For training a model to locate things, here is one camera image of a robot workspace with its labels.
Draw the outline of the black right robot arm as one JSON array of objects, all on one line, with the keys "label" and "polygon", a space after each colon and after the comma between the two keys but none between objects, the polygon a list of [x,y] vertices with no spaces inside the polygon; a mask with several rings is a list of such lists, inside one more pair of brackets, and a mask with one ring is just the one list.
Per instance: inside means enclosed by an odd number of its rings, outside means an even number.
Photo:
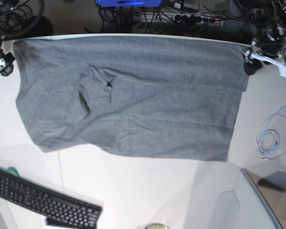
[{"label": "black right robot arm", "polygon": [[[32,30],[38,24],[38,22],[40,22],[44,12],[44,1],[39,0],[38,2],[39,12],[37,16],[34,17],[33,21],[30,22],[30,24],[25,28],[20,29],[19,31],[7,31],[0,26],[0,74],[2,76],[8,76],[13,72],[13,62],[15,61],[15,57],[12,53],[5,54],[1,49],[2,37],[20,37]],[[20,10],[20,8],[24,5],[25,3],[20,4],[18,0],[0,0],[0,19],[6,18],[16,10]]]}]

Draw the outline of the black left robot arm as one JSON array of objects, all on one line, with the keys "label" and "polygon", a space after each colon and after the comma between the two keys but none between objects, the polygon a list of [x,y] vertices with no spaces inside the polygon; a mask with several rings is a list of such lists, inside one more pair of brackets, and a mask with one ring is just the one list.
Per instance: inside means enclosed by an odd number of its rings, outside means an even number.
[{"label": "black left robot arm", "polygon": [[254,74],[264,62],[275,65],[286,78],[286,0],[234,0],[232,4],[253,25],[251,44],[242,52],[246,73]]}]

